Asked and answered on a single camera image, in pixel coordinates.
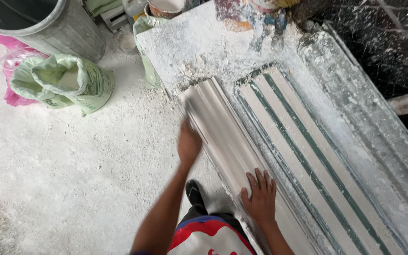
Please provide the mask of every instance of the black shoe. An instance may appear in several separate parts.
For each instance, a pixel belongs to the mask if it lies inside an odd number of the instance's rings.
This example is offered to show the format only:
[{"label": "black shoe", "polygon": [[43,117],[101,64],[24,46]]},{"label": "black shoe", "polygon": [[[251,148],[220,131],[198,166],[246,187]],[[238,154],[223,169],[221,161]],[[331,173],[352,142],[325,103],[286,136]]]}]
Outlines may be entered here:
[{"label": "black shoe", "polygon": [[190,201],[191,206],[198,204],[205,208],[204,200],[195,180],[189,180],[187,184],[185,184],[185,193],[187,194],[188,201]]}]

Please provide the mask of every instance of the hand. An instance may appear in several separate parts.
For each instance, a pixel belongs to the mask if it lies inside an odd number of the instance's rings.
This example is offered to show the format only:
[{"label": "hand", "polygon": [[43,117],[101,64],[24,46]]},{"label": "hand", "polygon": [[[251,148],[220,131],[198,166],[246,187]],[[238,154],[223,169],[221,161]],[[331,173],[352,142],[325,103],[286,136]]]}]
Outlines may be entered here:
[{"label": "hand", "polygon": [[267,171],[264,171],[264,177],[259,169],[254,169],[258,179],[247,172],[247,177],[251,184],[252,195],[248,198],[246,188],[242,189],[242,201],[251,217],[258,223],[261,228],[274,224],[275,222],[275,195],[276,183],[270,178]]},{"label": "hand", "polygon": [[182,121],[178,139],[177,152],[180,165],[189,170],[195,163],[203,142],[198,132],[191,129],[188,117]]}]

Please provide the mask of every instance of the concrete floor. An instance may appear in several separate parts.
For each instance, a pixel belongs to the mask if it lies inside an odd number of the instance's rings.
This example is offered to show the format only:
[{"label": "concrete floor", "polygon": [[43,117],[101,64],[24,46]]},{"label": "concrete floor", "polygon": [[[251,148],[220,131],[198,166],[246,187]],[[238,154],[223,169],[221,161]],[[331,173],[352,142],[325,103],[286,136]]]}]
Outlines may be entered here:
[{"label": "concrete floor", "polygon": [[[123,55],[108,37],[99,65],[114,71],[116,87],[84,118],[74,106],[9,106],[0,68],[0,254],[128,252],[176,169],[180,111],[161,90],[144,89],[139,55]],[[205,155],[190,178],[207,191],[209,212],[229,210]],[[189,206],[185,198],[180,218]]]}]

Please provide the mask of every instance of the person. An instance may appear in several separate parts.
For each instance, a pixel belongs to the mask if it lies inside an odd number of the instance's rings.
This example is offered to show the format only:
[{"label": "person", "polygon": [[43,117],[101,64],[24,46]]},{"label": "person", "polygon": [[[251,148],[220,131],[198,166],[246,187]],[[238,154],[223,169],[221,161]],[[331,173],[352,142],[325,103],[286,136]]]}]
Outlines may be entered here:
[{"label": "person", "polygon": [[[180,165],[141,223],[131,255],[255,254],[238,220],[230,213],[208,215],[196,181],[187,182],[201,146],[201,137],[190,127],[188,118],[185,118],[178,137]],[[243,204],[263,231],[272,254],[293,255],[275,221],[276,183],[274,180],[270,182],[267,171],[262,175],[255,169],[255,173],[257,178],[251,173],[246,174],[251,184],[252,197],[248,198],[247,190],[243,188]],[[176,228],[184,187],[192,206]]]}]

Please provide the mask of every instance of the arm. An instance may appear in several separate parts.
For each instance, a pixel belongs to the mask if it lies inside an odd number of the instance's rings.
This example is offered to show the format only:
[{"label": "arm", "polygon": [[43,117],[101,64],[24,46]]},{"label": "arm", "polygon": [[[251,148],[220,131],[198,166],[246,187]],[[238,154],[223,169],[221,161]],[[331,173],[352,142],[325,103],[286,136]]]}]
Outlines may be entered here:
[{"label": "arm", "polygon": [[270,184],[267,171],[264,171],[264,176],[259,169],[256,168],[254,171],[258,177],[257,180],[251,173],[247,172],[246,174],[250,180],[252,196],[249,199],[247,189],[243,188],[243,204],[264,233],[272,254],[294,255],[275,220],[276,183],[272,180]]},{"label": "arm", "polygon": [[191,129],[188,119],[182,122],[178,139],[178,170],[141,224],[131,253],[147,251],[152,255],[164,255],[168,252],[177,225],[185,182],[202,145],[201,137]]}]

